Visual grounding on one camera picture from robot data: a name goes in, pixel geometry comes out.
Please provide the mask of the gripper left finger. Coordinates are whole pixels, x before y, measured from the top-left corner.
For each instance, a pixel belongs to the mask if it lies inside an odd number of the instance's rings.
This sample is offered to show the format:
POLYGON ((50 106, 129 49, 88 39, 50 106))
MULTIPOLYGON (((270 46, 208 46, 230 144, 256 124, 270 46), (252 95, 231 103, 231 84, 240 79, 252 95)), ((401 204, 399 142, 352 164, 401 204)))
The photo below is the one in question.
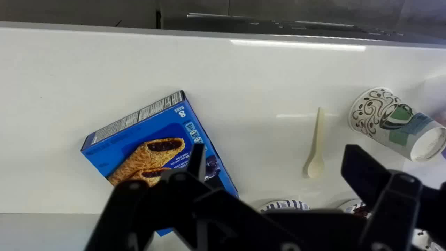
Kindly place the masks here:
POLYGON ((163 172, 153 187, 119 183, 85 251, 144 251, 167 228, 192 251, 276 251, 274 223, 204 184, 203 160, 204 145, 195 144, 186 168, 163 172))

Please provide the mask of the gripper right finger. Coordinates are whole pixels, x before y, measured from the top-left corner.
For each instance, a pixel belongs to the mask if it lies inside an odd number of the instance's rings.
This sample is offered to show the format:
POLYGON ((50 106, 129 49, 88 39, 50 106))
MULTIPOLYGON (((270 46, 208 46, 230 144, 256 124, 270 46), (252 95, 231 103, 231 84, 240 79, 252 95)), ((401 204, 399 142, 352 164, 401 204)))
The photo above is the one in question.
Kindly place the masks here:
POLYGON ((424 230, 446 251, 446 182, 428 187, 381 165, 359 145, 344 149, 341 176, 372 211, 358 241, 361 251, 422 251, 412 245, 424 230))

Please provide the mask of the patterned paper bowl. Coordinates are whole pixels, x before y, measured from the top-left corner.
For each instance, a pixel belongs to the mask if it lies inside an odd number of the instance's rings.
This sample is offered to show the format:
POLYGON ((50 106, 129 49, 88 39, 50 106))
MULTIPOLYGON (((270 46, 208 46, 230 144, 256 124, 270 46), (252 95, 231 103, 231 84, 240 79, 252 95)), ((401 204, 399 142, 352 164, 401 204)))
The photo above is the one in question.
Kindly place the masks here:
MULTIPOLYGON (((371 210, 360 199, 354 199, 339 205, 338 209, 344 213, 354 214, 363 218, 371 216, 371 210)), ((438 243, 434 242, 426 230, 415 229, 412 244, 422 251, 446 251, 438 243)))

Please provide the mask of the striped paper bowl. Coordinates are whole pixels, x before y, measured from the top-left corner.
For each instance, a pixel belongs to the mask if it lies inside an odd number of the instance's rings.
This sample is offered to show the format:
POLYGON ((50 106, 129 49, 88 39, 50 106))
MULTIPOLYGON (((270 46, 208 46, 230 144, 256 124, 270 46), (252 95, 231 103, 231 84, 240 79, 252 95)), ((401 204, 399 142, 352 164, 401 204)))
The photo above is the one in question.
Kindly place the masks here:
POLYGON ((286 199, 286 200, 276 200, 276 201, 270 201, 260 208, 258 208, 259 212, 265 212, 268 210, 310 210, 310 207, 300 201, 295 199, 286 199))

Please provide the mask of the patterned paper cup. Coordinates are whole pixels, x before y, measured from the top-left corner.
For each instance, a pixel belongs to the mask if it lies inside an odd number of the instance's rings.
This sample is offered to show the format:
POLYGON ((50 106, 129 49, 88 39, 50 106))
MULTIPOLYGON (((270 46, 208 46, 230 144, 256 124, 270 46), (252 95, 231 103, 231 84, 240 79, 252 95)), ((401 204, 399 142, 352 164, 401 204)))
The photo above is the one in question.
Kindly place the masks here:
POLYGON ((384 87, 372 88, 351 106, 350 128, 414 162, 446 149, 446 127, 417 111, 384 87))

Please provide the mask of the blue snack bar box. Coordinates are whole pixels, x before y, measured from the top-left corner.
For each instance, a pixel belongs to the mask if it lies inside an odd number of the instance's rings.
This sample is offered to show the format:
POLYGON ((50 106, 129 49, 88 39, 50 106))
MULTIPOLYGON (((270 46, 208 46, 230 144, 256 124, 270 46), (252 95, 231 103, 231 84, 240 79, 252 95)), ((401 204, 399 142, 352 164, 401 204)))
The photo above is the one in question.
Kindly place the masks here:
POLYGON ((188 167, 194 149, 201 152, 202 181, 239 198, 183 90, 91 133, 81 153, 114 186, 141 179, 153 187, 167 170, 188 167))

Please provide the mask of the cream plastic spoon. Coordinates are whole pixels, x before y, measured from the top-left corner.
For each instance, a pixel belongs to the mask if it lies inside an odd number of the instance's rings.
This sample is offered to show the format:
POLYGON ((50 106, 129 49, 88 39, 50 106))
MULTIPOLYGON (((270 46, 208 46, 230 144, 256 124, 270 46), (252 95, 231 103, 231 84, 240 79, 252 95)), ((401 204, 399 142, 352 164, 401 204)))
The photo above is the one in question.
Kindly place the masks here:
POLYGON ((313 142, 307 161, 304 165, 304 172, 307 178, 318 178, 325 169, 324 162, 324 141, 325 141, 325 110, 319 107, 314 127, 313 142))

